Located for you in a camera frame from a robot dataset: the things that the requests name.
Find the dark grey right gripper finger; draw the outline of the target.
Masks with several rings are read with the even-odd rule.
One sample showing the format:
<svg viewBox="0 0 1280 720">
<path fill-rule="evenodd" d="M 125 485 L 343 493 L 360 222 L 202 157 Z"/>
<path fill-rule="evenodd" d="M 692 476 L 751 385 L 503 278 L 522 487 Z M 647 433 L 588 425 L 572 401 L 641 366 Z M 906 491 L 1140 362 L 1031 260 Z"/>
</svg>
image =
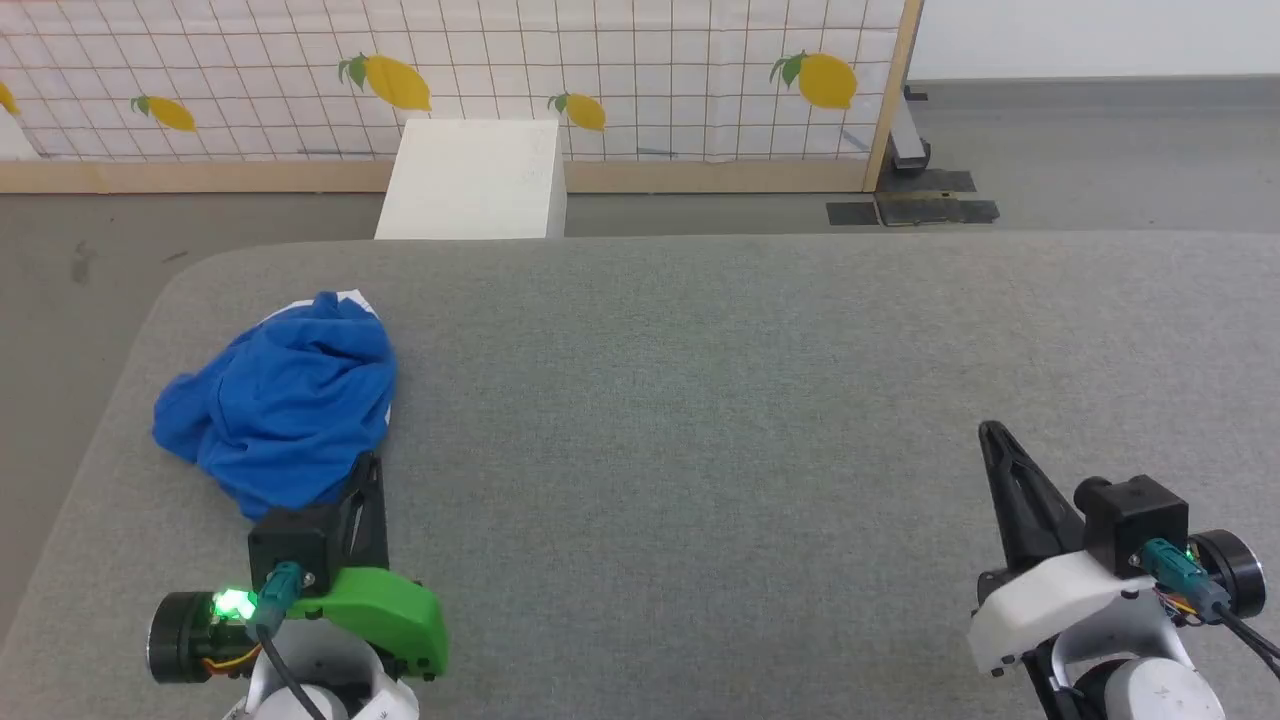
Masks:
<svg viewBox="0 0 1280 720">
<path fill-rule="evenodd" d="M 1039 562 L 1083 550 L 1084 532 L 1084 521 L 1080 515 L 1048 477 L 1042 470 L 1041 473 L 1042 478 L 1036 483 L 1039 497 L 1037 509 L 1041 525 L 1051 534 L 1051 548 L 1044 552 L 1044 557 Z"/>
<path fill-rule="evenodd" d="M 1006 568 L 1027 571 L 1051 548 L 1037 509 L 1041 469 L 1001 421 L 980 423 L 978 438 Z"/>
</svg>

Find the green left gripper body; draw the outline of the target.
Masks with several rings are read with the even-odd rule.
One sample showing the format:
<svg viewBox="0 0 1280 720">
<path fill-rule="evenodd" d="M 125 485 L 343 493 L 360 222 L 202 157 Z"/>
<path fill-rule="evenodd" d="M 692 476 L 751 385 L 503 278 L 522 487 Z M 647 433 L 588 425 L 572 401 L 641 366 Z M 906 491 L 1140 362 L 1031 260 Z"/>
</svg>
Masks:
<svg viewBox="0 0 1280 720">
<path fill-rule="evenodd" d="M 399 674 L 447 674 L 451 638 L 430 589 L 384 568 L 344 568 L 325 594 L 298 598 L 289 619 L 328 620 L 369 643 Z"/>
</svg>

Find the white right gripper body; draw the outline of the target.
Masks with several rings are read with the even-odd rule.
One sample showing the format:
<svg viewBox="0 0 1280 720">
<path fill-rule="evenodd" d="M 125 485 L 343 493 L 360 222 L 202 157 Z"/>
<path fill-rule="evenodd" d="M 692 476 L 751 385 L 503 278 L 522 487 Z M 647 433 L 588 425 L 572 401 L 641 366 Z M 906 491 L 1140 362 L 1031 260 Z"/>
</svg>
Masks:
<svg viewBox="0 0 1280 720">
<path fill-rule="evenodd" d="M 1051 671 L 1115 653 L 1167 659 L 1193 669 L 1178 630 L 1155 592 L 1155 579 L 1120 579 L 1087 552 L 1044 560 L 989 592 L 966 634 L 979 673 L 1016 664 L 1047 641 Z"/>
</svg>

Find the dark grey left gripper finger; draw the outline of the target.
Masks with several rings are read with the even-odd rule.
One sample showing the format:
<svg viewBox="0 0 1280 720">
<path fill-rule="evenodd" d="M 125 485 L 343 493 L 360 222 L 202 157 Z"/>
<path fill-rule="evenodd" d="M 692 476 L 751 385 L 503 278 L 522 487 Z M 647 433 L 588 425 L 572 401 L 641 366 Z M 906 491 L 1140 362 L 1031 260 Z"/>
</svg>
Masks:
<svg viewBox="0 0 1280 720">
<path fill-rule="evenodd" d="M 370 455 L 366 475 L 366 561 L 371 568 L 390 569 L 381 457 L 376 454 Z"/>
<path fill-rule="evenodd" d="M 360 455 L 344 480 L 340 496 L 340 560 L 344 568 L 375 565 L 370 530 L 364 527 L 369 488 L 375 479 L 375 456 Z"/>
</svg>

